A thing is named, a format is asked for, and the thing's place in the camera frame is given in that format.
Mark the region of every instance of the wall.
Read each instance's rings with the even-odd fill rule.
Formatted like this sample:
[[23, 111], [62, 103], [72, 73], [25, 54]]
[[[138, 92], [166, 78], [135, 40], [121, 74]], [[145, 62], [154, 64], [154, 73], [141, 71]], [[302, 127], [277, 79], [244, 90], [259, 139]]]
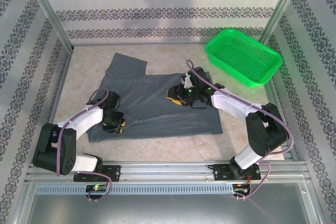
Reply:
[[74, 45], [208, 42], [224, 27], [258, 38], [278, 0], [50, 0]]
[[336, 0], [291, 0], [269, 45], [284, 58], [273, 80], [327, 223], [336, 223]]
[[10, 221], [68, 50], [37, 0], [0, 0], [0, 223]]

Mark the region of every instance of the gray cloth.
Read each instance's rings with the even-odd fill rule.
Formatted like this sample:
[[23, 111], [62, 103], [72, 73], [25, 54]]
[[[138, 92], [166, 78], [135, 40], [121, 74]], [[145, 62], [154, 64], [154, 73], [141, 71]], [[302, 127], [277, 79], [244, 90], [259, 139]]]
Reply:
[[[89, 142], [199, 134], [222, 134], [218, 110], [182, 107], [166, 98], [167, 90], [181, 83], [181, 73], [146, 75], [146, 61], [115, 54], [100, 87], [120, 95], [118, 111], [126, 125], [121, 134], [110, 134], [95, 125]], [[102, 98], [103, 92], [96, 98]]]

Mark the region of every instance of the beige floor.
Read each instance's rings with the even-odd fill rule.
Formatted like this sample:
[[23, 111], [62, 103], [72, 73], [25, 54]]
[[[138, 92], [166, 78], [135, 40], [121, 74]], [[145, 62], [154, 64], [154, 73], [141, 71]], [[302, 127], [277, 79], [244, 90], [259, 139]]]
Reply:
[[[209, 71], [214, 82], [253, 102], [266, 104], [264, 88], [250, 89], [212, 65], [205, 45], [124, 45], [75, 47], [58, 105], [55, 122], [70, 118], [80, 111], [98, 88], [115, 52], [148, 62], [146, 74], [183, 73], [185, 60]], [[153, 138], [146, 140], [114, 140], [89, 143], [87, 134], [77, 142], [78, 153], [98, 155], [105, 161], [176, 161], [229, 160], [248, 143], [245, 124], [220, 111], [222, 135]], [[283, 159], [282, 155], [272, 159]]]

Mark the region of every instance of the plastic basket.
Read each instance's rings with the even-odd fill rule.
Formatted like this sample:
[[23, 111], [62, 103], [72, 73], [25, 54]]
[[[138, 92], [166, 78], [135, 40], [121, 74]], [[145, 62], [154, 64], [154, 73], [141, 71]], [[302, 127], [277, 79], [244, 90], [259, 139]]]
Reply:
[[211, 63], [250, 88], [267, 83], [282, 65], [280, 54], [233, 28], [222, 30], [205, 51]]

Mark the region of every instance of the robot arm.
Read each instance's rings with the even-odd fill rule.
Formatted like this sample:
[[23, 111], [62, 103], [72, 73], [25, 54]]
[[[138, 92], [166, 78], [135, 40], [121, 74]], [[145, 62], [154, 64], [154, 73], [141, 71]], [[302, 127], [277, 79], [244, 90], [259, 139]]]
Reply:
[[65, 120], [57, 124], [47, 123], [40, 132], [34, 153], [33, 164], [52, 172], [56, 172], [57, 148], [59, 134], [61, 136], [60, 173], [67, 175], [70, 172], [101, 172], [102, 159], [89, 154], [76, 154], [76, 142], [92, 126], [101, 123], [104, 131], [119, 134], [125, 125], [123, 113], [117, 112], [120, 97], [109, 91], [107, 99], [99, 106], [94, 106], [100, 100], [94, 100], [80, 111], [73, 121]]
[[[194, 68], [194, 70], [202, 78], [209, 81], [202, 68], [197, 67]], [[167, 98], [176, 104], [190, 106], [192, 108], [193, 103], [199, 100], [207, 106], [224, 110], [246, 123], [249, 144], [230, 160], [231, 172], [236, 178], [242, 178], [246, 176], [248, 170], [254, 163], [284, 143], [288, 139], [288, 135], [282, 125], [276, 120], [239, 101], [248, 102], [247, 100], [237, 95], [235, 95], [235, 97], [238, 97], [239, 100], [234, 99], [230, 96], [231, 92], [224, 86], [218, 83], [215, 84], [215, 86], [228, 95], [214, 90], [194, 73], [189, 71], [182, 76], [181, 84], [171, 87], [168, 90]], [[261, 105], [254, 103], [253, 105], [281, 119], [280, 113], [274, 104], [268, 103]]]

